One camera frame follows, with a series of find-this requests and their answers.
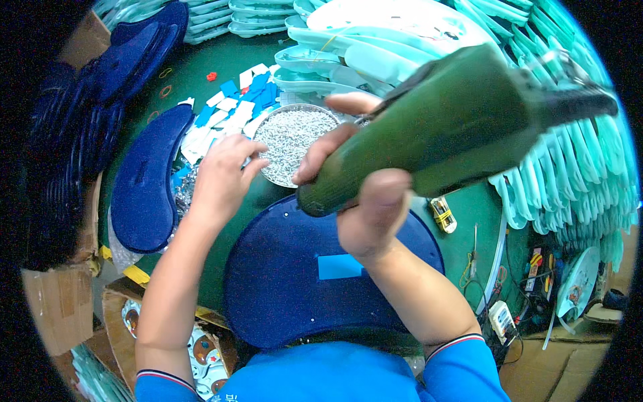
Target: power strip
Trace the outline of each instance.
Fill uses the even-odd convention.
[[[489,309],[489,321],[500,343],[509,346],[511,342],[516,339],[518,330],[516,329],[516,324],[514,324],[509,307],[507,307],[507,303],[502,300],[495,302]]]

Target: blue plastic lid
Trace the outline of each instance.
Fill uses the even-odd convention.
[[[338,327],[406,332],[366,271],[340,246],[336,218],[310,217],[289,196],[250,222],[226,264],[224,313],[237,336],[272,349]],[[413,212],[397,238],[444,274],[437,243]]]

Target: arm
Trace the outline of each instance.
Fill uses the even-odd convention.
[[[352,93],[330,96],[327,103],[343,113],[365,114],[380,99]],[[315,142],[293,182],[312,180],[326,157],[357,130],[355,125],[341,125]],[[460,291],[395,238],[408,214],[410,188],[411,177],[403,170],[372,173],[362,185],[359,205],[338,215],[338,233],[344,250],[364,265],[406,328],[428,352],[458,336],[480,333],[480,326]]]
[[[264,144],[241,135],[213,144],[199,166],[189,213],[154,268],[145,290],[136,339],[136,368],[173,374],[194,385],[187,343],[194,326],[199,280],[214,240],[239,209],[266,160]],[[248,156],[254,159],[241,170]]]

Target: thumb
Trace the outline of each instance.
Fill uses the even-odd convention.
[[[397,232],[408,213],[411,175],[401,169],[383,169],[367,176],[359,193],[362,221],[372,230]]]

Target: hand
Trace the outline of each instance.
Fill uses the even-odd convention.
[[[326,98],[327,105],[339,112],[366,114],[381,100],[364,93],[349,93]],[[315,141],[293,176],[301,185],[317,176],[324,160],[359,131],[345,123]],[[340,244],[365,266],[373,265],[393,246],[410,202],[411,176],[401,169],[383,169],[367,176],[358,196],[359,204],[337,216]]]
[[[220,230],[237,213],[250,183],[268,160],[258,159],[268,147],[241,134],[219,138],[201,160],[187,217],[207,228]],[[253,160],[241,166],[246,158]]]

